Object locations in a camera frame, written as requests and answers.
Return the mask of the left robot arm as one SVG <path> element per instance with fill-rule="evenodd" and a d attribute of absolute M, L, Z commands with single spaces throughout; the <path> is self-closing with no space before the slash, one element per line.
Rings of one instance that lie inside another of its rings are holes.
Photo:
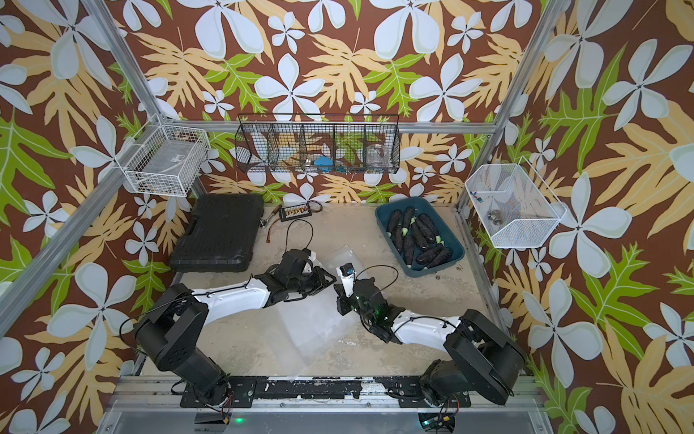
<path fill-rule="evenodd" d="M 134 338 L 158 370 L 178 375 L 200 404 L 219 407 L 231 399 L 230 377 L 197 348 L 202 329 L 226 316 L 312 297 L 335 282 L 336 277 L 317 264 L 314 252 L 292 249 L 279 264 L 238 285 L 169 287 L 137 321 Z"/>

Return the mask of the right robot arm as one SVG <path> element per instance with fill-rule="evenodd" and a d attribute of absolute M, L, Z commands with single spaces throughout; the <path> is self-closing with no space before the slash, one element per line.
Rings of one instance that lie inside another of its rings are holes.
<path fill-rule="evenodd" d="M 354 313 L 370 334 L 386 344 L 424 345 L 448 354 L 419 377 L 417 394 L 408 398 L 441 406 L 477 392 L 490 403 L 504 405 L 523 369 L 525 352 L 487 316 L 468 309 L 459 318 L 417 314 L 390 304 L 374 278 L 363 278 L 346 263 L 336 269 L 338 312 Z"/>

